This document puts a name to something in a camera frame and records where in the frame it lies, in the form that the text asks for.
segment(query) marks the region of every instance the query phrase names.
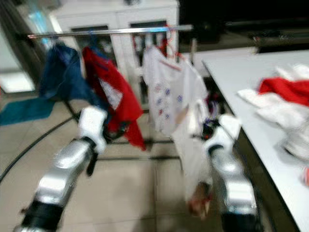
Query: metal pole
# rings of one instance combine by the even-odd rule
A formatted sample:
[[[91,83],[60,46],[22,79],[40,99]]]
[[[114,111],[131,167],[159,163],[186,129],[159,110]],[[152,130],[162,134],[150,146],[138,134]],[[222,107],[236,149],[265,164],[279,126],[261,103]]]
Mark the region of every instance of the metal pole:
[[[53,37],[68,37],[68,36],[86,36],[94,35],[110,35],[110,34],[129,34],[129,33],[156,33],[166,31],[191,31],[192,25],[179,25],[174,27],[155,27],[155,28],[126,28],[126,29],[110,29],[110,30],[93,30],[93,31],[76,31],[76,32],[63,32],[63,33],[43,33],[28,35],[29,39],[53,38]]]

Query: blue mat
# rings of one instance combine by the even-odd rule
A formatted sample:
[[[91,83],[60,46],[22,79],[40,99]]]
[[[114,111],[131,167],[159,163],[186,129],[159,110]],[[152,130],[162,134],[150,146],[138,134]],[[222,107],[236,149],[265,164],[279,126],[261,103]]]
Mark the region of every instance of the blue mat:
[[[7,104],[0,112],[0,125],[43,119],[50,116],[55,102],[40,98]]]

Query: red cloth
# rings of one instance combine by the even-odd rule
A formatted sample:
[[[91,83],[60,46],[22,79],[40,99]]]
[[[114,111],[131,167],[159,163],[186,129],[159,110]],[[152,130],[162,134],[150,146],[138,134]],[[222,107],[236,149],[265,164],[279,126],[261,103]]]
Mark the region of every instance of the red cloth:
[[[277,93],[288,102],[309,106],[309,80],[288,81],[282,77],[262,81],[259,93]]]
[[[110,131],[117,131],[121,122],[131,122],[125,137],[134,145],[145,150],[145,143],[136,120],[143,111],[127,81],[111,61],[96,55],[89,47],[83,49],[87,81],[95,92],[110,105],[112,119]]]

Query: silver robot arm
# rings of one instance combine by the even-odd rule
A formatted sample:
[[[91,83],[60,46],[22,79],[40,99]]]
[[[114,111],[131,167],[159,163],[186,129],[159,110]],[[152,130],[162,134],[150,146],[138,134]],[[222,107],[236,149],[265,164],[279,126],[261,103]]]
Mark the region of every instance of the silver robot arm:
[[[233,154],[240,122],[229,115],[219,118],[219,126],[205,143],[217,173],[216,192],[225,232],[260,232],[260,216],[251,181]]]
[[[51,169],[40,180],[34,199],[15,232],[56,231],[80,173],[88,166],[91,175],[98,154],[103,153],[103,122],[106,112],[88,107],[82,111],[78,140],[63,148]]]

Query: cabinet door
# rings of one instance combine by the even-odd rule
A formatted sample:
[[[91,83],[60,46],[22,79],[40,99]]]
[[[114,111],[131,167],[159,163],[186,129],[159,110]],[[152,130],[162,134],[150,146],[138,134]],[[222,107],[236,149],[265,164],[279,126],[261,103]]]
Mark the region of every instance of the cabinet door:
[[[156,8],[138,10],[132,12],[117,13],[120,28],[143,28],[159,27],[166,24],[178,25],[178,7]],[[172,38],[167,53],[172,54],[178,51],[178,33],[158,32],[147,34],[126,34],[121,37],[123,45],[123,62],[126,64],[128,78],[131,86],[142,103],[144,109],[147,108],[147,89],[142,80],[142,55],[147,46],[158,45],[165,38]]]
[[[64,38],[67,46],[82,50],[83,47],[94,44],[117,65],[122,75],[127,76],[125,64],[119,61],[123,57],[120,35],[91,35],[92,30],[118,28],[115,14],[61,16],[57,20],[63,31],[89,31],[89,36]]]

